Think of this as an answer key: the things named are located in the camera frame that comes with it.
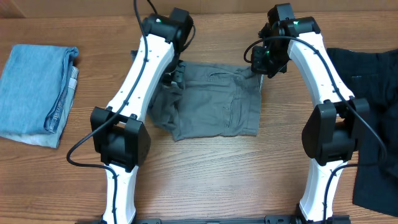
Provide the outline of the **grey shorts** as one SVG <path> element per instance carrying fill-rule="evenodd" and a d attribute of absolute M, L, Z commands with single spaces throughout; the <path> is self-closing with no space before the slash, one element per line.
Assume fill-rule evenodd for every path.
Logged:
<path fill-rule="evenodd" d="M 174 141 L 212 136 L 255 136 L 264 77 L 250 67 L 186 63 L 185 86 L 157 85 L 147 115 Z"/>

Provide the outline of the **black shorts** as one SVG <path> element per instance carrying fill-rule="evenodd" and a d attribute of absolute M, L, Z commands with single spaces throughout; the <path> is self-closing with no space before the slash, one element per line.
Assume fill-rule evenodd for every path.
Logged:
<path fill-rule="evenodd" d="M 327 54 L 355 97 L 367 99 L 368 124 L 387 147 L 385 163 L 358 168 L 353 203 L 397 216 L 397 51 L 362 53 L 329 48 Z"/>

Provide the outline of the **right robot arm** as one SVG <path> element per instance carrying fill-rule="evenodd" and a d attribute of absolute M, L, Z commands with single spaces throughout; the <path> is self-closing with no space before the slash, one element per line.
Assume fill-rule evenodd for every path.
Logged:
<path fill-rule="evenodd" d="M 303 197 L 295 215 L 268 215 L 265 223 L 350 223 L 333 214 L 333 199 L 345 166 L 364 139 L 369 114 L 365 99 L 357 99 L 335 70 L 313 17 L 296 18 L 291 4 L 276 4 L 250 47 L 251 70 L 274 77 L 296 64 L 310 93 L 313 111 L 302 131 L 310 159 Z"/>

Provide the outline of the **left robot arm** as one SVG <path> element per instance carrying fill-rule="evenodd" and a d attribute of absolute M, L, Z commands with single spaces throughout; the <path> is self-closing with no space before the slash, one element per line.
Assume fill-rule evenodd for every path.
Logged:
<path fill-rule="evenodd" d="M 162 76 L 177 66 L 193 27 L 188 11 L 175 8 L 168 17 L 151 14 L 121 88 L 105 109 L 90 118 L 95 151 L 106 167 L 107 199 L 102 223 L 133 223 L 134 191 L 139 166 L 150 148 L 144 126 L 147 108 Z"/>

